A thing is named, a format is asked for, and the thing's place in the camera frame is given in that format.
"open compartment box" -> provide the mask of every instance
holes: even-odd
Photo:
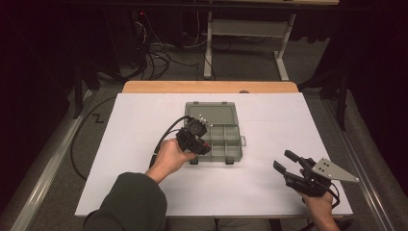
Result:
[[[238,124],[237,111],[233,102],[188,102],[186,116],[199,118],[202,115],[212,127],[201,138],[211,147],[205,155],[198,155],[190,161],[192,165],[198,162],[225,162],[233,165],[242,158],[242,141]]]

